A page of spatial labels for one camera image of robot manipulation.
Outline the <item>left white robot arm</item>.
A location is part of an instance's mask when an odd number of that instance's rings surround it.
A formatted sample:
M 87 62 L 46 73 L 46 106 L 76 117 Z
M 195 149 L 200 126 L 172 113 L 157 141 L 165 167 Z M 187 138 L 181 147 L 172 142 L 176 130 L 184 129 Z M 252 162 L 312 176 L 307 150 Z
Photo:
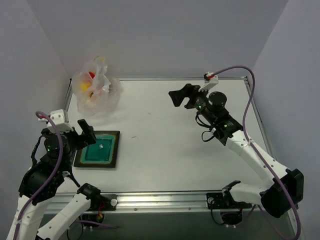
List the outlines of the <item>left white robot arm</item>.
M 58 122 L 51 118 L 41 131 L 45 155 L 36 160 L 38 145 L 31 153 L 32 165 L 23 176 L 19 186 L 16 213 L 7 235 L 8 240 L 57 240 L 74 223 L 90 227 L 112 229 L 112 225 L 101 220 L 80 219 L 87 211 L 114 211 L 118 203 L 116 195 L 102 195 L 95 186 L 84 183 L 58 213 L 43 223 L 46 211 L 58 188 L 70 178 L 73 158 L 78 150 L 96 143 L 93 127 L 84 119 L 78 120 L 82 133 L 78 134 L 65 120 Z

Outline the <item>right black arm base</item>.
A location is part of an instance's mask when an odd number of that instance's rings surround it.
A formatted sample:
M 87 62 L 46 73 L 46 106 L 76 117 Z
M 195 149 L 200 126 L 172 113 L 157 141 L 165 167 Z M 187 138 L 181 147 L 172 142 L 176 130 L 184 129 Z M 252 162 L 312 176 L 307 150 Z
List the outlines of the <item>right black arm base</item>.
M 208 192 L 205 196 L 211 219 L 218 226 L 236 228 L 237 225 L 246 219 L 244 210 L 249 210 L 250 214 L 253 212 L 252 204 L 245 202 L 229 202 L 224 198 L 222 192 Z M 220 211 L 220 220 L 214 216 L 214 210 Z

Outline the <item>yellow fake pear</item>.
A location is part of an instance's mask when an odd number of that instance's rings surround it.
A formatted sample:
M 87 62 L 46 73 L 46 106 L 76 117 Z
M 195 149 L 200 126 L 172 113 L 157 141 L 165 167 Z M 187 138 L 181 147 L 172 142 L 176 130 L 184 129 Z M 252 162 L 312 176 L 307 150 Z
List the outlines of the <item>yellow fake pear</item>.
M 78 86 L 79 86 L 79 90 L 82 92 L 87 91 L 92 85 L 91 81 L 80 81 Z

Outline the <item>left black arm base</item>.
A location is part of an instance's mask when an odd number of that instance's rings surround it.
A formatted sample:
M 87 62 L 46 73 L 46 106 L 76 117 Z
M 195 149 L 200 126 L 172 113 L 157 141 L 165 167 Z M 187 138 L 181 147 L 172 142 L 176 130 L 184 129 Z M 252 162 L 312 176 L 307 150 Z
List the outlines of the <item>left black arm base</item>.
M 94 198 L 93 205 L 88 209 L 89 212 L 83 213 L 77 222 L 83 227 L 103 228 L 102 224 L 105 218 L 105 212 L 115 211 L 118 204 L 116 194 L 103 194 Z

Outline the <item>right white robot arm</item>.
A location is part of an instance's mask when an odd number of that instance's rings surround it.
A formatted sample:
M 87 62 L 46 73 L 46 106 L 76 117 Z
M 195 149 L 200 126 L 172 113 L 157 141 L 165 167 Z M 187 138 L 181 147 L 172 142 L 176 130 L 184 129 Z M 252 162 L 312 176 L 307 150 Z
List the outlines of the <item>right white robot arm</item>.
M 168 94 L 175 107 L 188 98 L 184 107 L 196 109 L 197 116 L 202 115 L 207 120 L 205 127 L 213 132 L 212 137 L 241 157 L 261 179 L 261 185 L 250 185 L 240 180 L 226 185 L 222 189 L 225 205 L 260 205 L 272 217 L 279 218 L 303 199 L 303 174 L 277 162 L 245 135 L 243 126 L 225 108 L 227 97 L 224 93 L 202 91 L 199 85 L 188 83 Z

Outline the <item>translucent white plastic bag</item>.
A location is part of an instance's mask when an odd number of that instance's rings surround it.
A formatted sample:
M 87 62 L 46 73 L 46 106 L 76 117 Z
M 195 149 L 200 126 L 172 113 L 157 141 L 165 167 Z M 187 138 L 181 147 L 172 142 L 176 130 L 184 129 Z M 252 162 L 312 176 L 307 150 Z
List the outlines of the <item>translucent white plastic bag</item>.
M 123 92 L 121 82 L 116 77 L 107 77 L 108 65 L 105 57 L 97 56 L 87 61 L 80 71 L 71 78 L 71 88 L 75 95 L 78 112 L 86 117 L 102 116 L 111 113 Z M 91 78 L 88 72 L 95 73 Z M 80 81 L 90 81 L 87 91 L 80 91 Z

